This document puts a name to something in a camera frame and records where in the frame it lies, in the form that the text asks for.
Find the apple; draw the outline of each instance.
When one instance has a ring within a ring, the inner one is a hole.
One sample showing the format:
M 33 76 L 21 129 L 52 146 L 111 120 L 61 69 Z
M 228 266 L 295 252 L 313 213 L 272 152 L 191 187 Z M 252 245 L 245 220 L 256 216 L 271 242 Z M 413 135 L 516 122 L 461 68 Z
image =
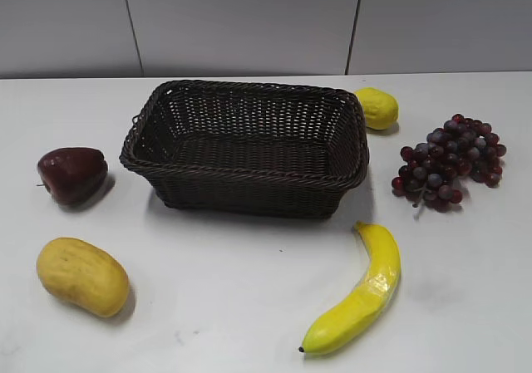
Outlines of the apple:
M 107 162 L 101 151 L 65 147 L 46 153 L 37 164 L 42 184 L 60 205 L 87 201 L 104 183 Z

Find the bunch of grapes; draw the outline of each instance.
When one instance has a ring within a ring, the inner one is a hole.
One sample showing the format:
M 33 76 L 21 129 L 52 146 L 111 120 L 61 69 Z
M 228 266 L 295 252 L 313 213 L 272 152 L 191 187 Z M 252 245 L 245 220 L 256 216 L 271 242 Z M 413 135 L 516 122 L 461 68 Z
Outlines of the bunch of grapes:
M 414 207 L 424 201 L 428 207 L 445 209 L 462 201 L 462 192 L 453 188 L 458 176 L 496 187 L 502 175 L 500 157 L 505 154 L 506 146 L 490 124 L 453 115 L 443 128 L 426 136 L 426 143 L 401 149 L 406 165 L 392 181 L 394 194 L 406 195 Z

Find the table surface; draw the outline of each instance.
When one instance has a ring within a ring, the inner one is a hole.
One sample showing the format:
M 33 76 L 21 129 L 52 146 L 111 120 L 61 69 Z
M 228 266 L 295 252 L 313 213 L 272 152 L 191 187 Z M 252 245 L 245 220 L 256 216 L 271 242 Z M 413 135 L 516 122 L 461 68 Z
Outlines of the table surface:
M 399 128 L 368 134 L 369 175 L 326 222 L 180 212 L 118 160 L 131 117 L 167 79 L 0 81 L 2 373 L 528 370 L 532 73 L 235 80 L 375 86 L 399 101 Z M 399 149 L 456 112 L 500 134 L 509 150 L 504 179 L 498 189 L 466 180 L 462 209 L 417 214 L 391 193 Z M 69 212 L 35 186 L 36 164 L 76 145 L 103 151 L 115 185 Z M 351 230 L 358 219 L 394 233 L 401 284 L 357 341 L 305 357 L 298 347 L 309 325 L 367 269 Z M 95 318 L 42 288 L 37 255 L 60 236 L 85 239 L 124 265 L 135 297 L 119 316 Z

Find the yellow banana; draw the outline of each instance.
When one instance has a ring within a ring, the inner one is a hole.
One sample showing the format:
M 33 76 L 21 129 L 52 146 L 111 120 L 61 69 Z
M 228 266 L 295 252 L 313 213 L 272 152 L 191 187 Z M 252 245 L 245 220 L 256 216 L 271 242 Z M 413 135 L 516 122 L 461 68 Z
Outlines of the yellow banana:
M 356 229 L 371 259 L 366 276 L 310 326 L 301 352 L 327 354 L 347 344 L 378 318 L 397 287 L 401 257 L 392 234 L 383 226 L 362 222 Z

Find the wicker basket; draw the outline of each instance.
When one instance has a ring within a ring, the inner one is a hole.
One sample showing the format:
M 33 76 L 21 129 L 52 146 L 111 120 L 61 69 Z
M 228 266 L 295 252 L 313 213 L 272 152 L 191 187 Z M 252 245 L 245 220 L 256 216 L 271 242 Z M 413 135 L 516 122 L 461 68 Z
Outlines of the wicker basket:
M 368 159 L 353 93 L 199 80 L 157 87 L 120 157 L 168 207 L 298 218 L 330 217 Z

